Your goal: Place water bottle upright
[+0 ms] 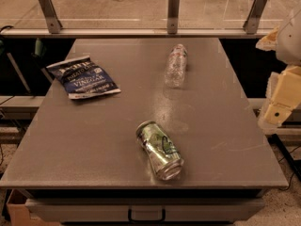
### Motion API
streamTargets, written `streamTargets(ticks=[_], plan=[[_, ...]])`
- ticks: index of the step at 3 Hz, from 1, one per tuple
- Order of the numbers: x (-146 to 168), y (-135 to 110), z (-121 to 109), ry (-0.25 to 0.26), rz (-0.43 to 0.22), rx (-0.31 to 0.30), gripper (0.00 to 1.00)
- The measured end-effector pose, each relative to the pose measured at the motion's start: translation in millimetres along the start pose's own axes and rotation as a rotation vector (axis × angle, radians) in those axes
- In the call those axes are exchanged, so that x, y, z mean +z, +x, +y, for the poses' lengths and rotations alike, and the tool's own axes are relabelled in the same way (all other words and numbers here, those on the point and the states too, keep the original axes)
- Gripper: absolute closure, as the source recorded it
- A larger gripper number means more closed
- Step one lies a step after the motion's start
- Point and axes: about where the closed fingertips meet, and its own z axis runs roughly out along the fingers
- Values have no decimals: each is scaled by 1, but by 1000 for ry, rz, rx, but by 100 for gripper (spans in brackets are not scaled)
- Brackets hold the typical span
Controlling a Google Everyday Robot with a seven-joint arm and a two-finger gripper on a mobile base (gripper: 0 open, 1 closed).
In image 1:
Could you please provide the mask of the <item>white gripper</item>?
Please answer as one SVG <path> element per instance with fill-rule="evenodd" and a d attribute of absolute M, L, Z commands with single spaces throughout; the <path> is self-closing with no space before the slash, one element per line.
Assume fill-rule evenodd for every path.
<path fill-rule="evenodd" d="M 263 51 L 275 51 L 279 27 L 275 27 L 266 36 L 259 39 L 256 48 Z M 280 126 L 293 110 L 301 104 L 301 67 L 290 65 L 281 73 L 271 73 L 267 89 L 263 120 Z"/>

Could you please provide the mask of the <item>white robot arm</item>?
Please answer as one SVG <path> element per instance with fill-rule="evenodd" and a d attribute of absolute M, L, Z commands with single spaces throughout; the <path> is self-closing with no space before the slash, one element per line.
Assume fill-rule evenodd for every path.
<path fill-rule="evenodd" d="M 281 126 L 301 104 L 301 5 L 293 8 L 256 47 L 275 51 L 277 60 L 287 65 L 281 73 L 271 73 L 259 116 L 259 125 Z"/>

